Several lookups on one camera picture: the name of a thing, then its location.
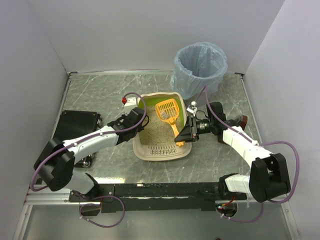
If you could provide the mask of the beige green litter box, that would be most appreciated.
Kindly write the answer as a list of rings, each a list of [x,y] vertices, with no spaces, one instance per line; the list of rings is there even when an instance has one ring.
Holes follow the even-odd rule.
[[[167,99],[175,99],[179,106],[180,116],[183,118],[184,124],[188,118],[184,100],[177,92],[155,92],[143,94],[146,106],[155,106],[157,103]],[[142,145],[139,138],[139,133],[133,138],[133,151],[134,154],[144,161],[170,161],[187,156],[191,149],[191,143],[185,143],[184,146],[177,146],[175,144],[168,145]]]

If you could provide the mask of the orange plastic litter scoop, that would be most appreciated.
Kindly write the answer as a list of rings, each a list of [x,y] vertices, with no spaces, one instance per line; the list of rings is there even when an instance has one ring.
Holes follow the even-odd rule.
[[[184,127],[184,119],[180,116],[180,108],[174,98],[166,99],[155,105],[156,115],[166,127],[170,127],[173,136],[177,137]]]

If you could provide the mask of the brown wooden metronome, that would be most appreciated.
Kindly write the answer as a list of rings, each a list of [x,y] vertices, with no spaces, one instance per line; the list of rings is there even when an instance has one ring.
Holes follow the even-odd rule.
[[[247,122],[248,117],[246,115],[239,115],[234,119],[224,121],[224,123],[229,125],[230,127],[241,127],[243,131],[245,130]]]

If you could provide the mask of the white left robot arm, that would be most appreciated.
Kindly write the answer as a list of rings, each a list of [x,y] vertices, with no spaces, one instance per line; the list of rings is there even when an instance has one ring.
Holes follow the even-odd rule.
[[[74,165],[101,149],[133,139],[144,129],[147,111],[139,107],[87,135],[61,141],[51,139],[34,164],[30,188],[34,192],[49,188],[52,192],[67,188],[81,194],[97,191],[99,184],[90,174],[74,171]]]

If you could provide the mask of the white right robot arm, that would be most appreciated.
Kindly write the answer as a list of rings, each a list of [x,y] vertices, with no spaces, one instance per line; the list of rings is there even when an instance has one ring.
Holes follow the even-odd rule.
[[[227,120],[220,102],[207,104],[206,110],[205,119],[188,116],[174,141],[193,143],[199,140],[200,135],[211,133],[242,157],[250,167],[249,175],[230,173],[220,177],[219,188],[223,193],[249,194],[263,203],[291,191],[286,158],[281,153],[274,154],[260,146],[244,132],[246,116]]]

